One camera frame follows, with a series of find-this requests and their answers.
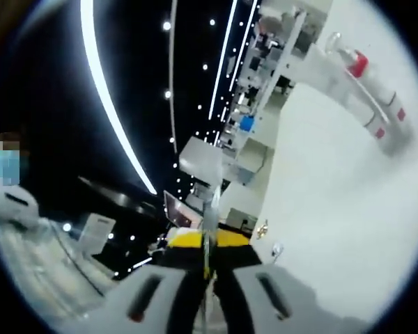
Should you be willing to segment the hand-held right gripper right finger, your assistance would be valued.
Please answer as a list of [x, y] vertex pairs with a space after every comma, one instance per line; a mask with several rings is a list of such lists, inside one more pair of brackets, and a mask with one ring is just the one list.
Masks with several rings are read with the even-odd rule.
[[229, 333], [333, 333], [334, 315], [314, 291], [275, 264], [264, 264], [245, 236], [216, 233], [211, 260]]

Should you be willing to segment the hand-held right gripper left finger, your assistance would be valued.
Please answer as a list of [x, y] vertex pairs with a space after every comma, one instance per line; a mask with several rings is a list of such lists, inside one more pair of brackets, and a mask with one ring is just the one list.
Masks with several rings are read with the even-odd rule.
[[144, 265], [108, 293], [100, 332], [191, 333], [205, 291], [203, 233], [177, 232], [157, 265]]

